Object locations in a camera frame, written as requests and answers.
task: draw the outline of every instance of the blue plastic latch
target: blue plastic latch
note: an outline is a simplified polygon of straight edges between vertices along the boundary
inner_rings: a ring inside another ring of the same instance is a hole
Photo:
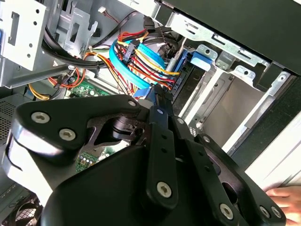
[[[151,87],[149,87],[147,89],[139,89],[134,93],[133,97],[134,98],[146,97],[148,95],[148,93],[150,92],[150,90],[151,90]]]
[[[208,72],[211,68],[212,60],[198,52],[194,52],[190,63]]]

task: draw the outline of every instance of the black mechanical arm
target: black mechanical arm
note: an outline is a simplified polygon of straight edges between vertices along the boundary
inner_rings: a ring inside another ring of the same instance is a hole
[[[79,152],[121,140],[129,146],[75,174]],[[191,135],[174,116],[170,95],[158,86],[142,102],[115,95],[18,107],[3,167],[47,202],[42,226],[282,226],[286,221],[209,136]],[[30,173],[29,182],[24,173]]]

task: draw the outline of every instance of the human hand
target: human hand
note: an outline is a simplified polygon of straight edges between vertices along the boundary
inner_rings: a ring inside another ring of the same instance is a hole
[[[301,186],[271,189],[267,195],[284,212],[287,226],[301,226]]]

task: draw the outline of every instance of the finger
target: finger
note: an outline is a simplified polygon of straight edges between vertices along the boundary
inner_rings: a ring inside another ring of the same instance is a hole
[[[291,188],[290,187],[274,188],[268,190],[266,194],[271,197],[288,197],[291,194]]]
[[[271,200],[274,201],[280,208],[282,207],[289,207],[291,204],[291,200],[289,198],[284,197],[270,197]]]
[[[286,219],[286,225],[285,226],[297,226],[298,223],[290,220],[290,219]]]
[[[301,222],[301,216],[299,211],[296,211],[295,209],[292,209],[290,207],[281,208],[281,210],[284,212],[286,219],[289,219],[294,222]]]

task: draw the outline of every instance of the screw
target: screw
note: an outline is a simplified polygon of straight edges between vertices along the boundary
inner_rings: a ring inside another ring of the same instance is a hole
[[[207,142],[207,143],[210,143],[210,139],[206,136],[203,136],[203,139]]]
[[[283,81],[286,79],[286,76],[285,75],[281,75],[279,78],[278,78],[278,81]]]
[[[179,122],[180,124],[184,124],[184,120],[183,120],[183,119],[178,118],[177,120],[178,120],[178,122]]]
[[[157,183],[157,191],[164,198],[169,198],[171,196],[171,188],[165,182],[159,182],[159,183]]]
[[[61,129],[59,132],[60,138],[67,141],[72,141],[75,139],[76,134],[71,129]]]
[[[228,220],[233,220],[234,215],[232,210],[229,208],[229,206],[227,206],[226,204],[222,203],[220,205],[220,210],[222,212],[222,214],[228,219]]]
[[[136,103],[135,103],[135,102],[129,100],[128,103],[129,103],[131,106],[136,107]]]
[[[263,206],[260,206],[260,210],[267,218],[270,218],[269,212]]]
[[[281,218],[281,213],[273,206],[272,206],[272,211],[276,215],[276,217]]]
[[[36,123],[44,124],[50,121],[50,117],[44,112],[35,112],[32,114],[32,120]]]

